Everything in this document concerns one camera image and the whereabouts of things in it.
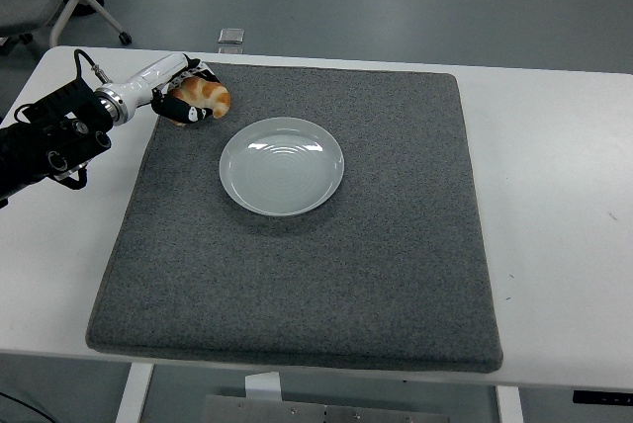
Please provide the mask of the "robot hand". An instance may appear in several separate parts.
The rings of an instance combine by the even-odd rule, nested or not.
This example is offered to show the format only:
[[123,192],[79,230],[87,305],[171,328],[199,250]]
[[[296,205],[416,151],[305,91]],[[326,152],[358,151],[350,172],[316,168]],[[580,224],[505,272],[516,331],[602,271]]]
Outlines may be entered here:
[[117,126],[128,122],[143,105],[180,126],[208,117],[219,119],[231,105],[227,87],[211,68],[184,53],[170,54],[124,83],[107,84],[99,94]]

